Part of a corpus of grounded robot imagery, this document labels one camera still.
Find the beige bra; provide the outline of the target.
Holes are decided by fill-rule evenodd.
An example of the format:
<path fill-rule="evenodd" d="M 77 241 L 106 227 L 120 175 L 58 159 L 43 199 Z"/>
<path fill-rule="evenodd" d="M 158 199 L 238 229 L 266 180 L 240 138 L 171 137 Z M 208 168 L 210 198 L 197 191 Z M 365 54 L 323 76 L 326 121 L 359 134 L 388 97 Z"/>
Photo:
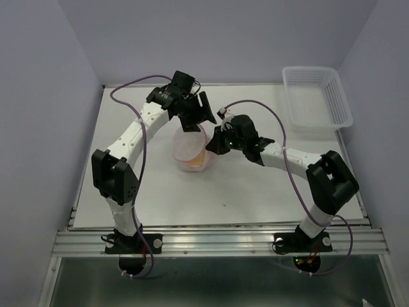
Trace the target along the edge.
<path fill-rule="evenodd" d="M 202 150 L 195 158 L 187 161 L 187 165 L 193 168 L 200 168 L 204 164 L 205 150 Z"/>

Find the white mesh laundry bag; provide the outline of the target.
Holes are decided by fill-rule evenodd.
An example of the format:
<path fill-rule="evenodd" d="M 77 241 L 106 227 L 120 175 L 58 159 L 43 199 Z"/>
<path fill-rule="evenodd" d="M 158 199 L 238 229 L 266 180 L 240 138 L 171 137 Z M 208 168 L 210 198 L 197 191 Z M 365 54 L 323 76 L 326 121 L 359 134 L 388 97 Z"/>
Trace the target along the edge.
<path fill-rule="evenodd" d="M 183 171 L 202 172 L 215 162 L 215 154 L 206 149 L 209 137 L 202 125 L 199 132 L 184 132 L 178 128 L 173 136 L 172 157 L 176 165 Z M 202 150 L 205 150 L 204 164 L 200 168 L 187 165 L 187 161 L 195 158 Z"/>

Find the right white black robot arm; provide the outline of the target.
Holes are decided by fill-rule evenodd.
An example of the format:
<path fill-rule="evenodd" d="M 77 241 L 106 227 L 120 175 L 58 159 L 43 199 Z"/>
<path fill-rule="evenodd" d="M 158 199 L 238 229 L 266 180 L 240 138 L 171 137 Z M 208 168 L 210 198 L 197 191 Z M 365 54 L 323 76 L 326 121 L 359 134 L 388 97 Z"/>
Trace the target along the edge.
<path fill-rule="evenodd" d="M 325 154 L 308 153 L 263 138 L 245 114 L 218 115 L 222 123 L 215 127 L 206 146 L 208 151 L 224 155 L 238 150 L 250 162 L 286 171 L 292 184 L 295 175 L 308 182 L 314 204 L 297 226 L 294 242 L 300 249 L 315 245 L 317 236 L 359 191 L 359 184 L 343 158 L 333 150 Z"/>

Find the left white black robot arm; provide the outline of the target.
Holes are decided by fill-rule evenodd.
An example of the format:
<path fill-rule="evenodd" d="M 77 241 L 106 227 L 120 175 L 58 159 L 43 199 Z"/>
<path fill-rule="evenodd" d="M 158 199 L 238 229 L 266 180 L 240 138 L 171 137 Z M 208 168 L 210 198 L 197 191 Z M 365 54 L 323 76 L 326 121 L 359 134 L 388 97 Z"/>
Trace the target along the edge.
<path fill-rule="evenodd" d="M 143 176 L 135 175 L 133 168 L 138 158 L 146 164 L 148 142 L 174 117 L 187 133 L 200 132 L 203 122 L 217 122 L 206 93 L 192 90 L 197 84 L 194 77 L 177 70 L 168 84 L 150 92 L 141 110 L 110 94 L 113 101 L 129 107 L 136 118 L 113 144 L 93 152 L 93 185 L 107 200 L 114 230 L 121 234 L 120 244 L 129 252 L 142 246 L 141 223 L 134 206 Z"/>

